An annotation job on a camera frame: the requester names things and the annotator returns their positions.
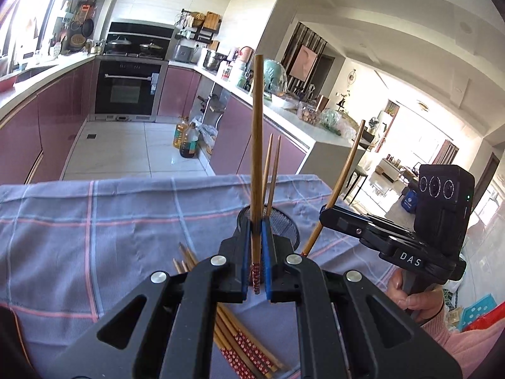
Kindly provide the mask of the pink sleeve forearm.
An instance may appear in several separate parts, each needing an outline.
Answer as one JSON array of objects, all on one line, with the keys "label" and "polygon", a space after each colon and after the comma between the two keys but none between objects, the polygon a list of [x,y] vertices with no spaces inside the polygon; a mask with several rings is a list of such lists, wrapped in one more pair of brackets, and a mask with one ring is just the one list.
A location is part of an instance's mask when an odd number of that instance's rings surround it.
[{"label": "pink sleeve forearm", "polygon": [[469,378],[497,343],[504,331],[504,320],[486,329],[450,332],[444,321],[443,310],[440,310],[421,328],[458,362],[463,377]]}]

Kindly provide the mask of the person right hand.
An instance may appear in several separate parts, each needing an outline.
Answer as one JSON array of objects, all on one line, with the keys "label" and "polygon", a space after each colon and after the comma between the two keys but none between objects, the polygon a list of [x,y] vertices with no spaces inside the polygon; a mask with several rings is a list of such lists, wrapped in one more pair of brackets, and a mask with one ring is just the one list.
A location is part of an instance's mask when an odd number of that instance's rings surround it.
[{"label": "person right hand", "polygon": [[389,278],[386,295],[402,310],[411,310],[415,321],[424,323],[436,316],[444,307],[443,290],[435,287],[420,293],[407,294],[402,290],[403,273],[396,269]]}]

